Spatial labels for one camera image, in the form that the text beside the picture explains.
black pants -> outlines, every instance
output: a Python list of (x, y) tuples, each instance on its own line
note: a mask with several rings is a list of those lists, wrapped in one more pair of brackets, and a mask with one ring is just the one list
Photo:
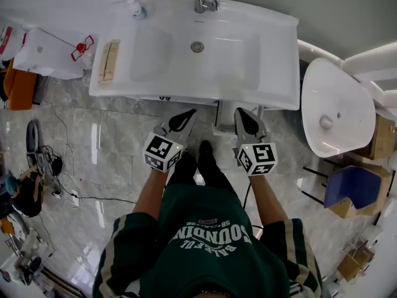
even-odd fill
[(181, 160), (175, 165), (175, 172), (169, 179), (167, 186), (171, 184), (191, 184), (195, 186), (196, 182), (193, 177), (197, 166), (206, 186), (224, 189), (236, 194), (229, 180), (216, 165), (215, 158), (210, 153), (200, 155), (198, 163), (192, 155), (184, 153)]

orange object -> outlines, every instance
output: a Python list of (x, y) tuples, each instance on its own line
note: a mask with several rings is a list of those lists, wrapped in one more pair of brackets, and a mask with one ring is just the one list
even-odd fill
[(10, 111), (27, 111), (32, 108), (37, 74), (12, 68), (10, 61), (4, 78), (4, 92), (8, 96)]
[(14, 227), (12, 226), (12, 223), (10, 221), (8, 221), (8, 219), (6, 217), (1, 219), (1, 224), (2, 224), (2, 229), (4, 230), (4, 233), (15, 235)]

soap dispenser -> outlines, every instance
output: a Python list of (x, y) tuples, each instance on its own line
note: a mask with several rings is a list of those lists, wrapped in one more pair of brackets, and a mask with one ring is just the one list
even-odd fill
[(141, 5), (139, 0), (128, 0), (128, 5), (132, 10), (132, 16), (136, 20), (142, 20), (147, 17), (146, 9)]

person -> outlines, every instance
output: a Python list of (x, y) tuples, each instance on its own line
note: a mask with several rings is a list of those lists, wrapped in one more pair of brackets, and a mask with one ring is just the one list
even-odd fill
[(22, 173), (18, 179), (8, 176), (6, 188), (11, 195), (11, 203), (15, 210), (26, 217), (35, 217), (41, 212), (44, 190), (37, 165)]
[[(197, 186), (196, 168), (205, 181)], [(93, 285), (108, 297), (320, 297), (321, 275), (300, 219), (265, 176), (250, 176), (262, 236), (204, 141), (168, 173), (152, 169), (131, 214), (114, 223)]]

cardboard box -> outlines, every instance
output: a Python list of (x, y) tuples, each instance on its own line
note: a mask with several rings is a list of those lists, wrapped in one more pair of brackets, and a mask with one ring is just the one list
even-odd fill
[(375, 131), (370, 143), (366, 147), (353, 152), (371, 160), (388, 158), (393, 153), (396, 142), (395, 127), (395, 122), (377, 115)]
[(375, 203), (370, 204), (363, 209), (357, 210), (350, 199), (343, 199), (337, 204), (330, 206), (328, 209), (333, 211), (336, 215), (342, 217), (355, 217), (359, 215), (374, 215), (378, 213), (385, 203), (387, 192), (389, 191), (391, 183), (391, 174), (383, 169), (381, 166), (369, 165), (367, 163), (355, 162), (354, 166), (361, 166), (368, 169), (381, 177), (380, 190), (378, 199)]
[(374, 254), (365, 246), (351, 250), (337, 267), (346, 281), (357, 277), (373, 258)]

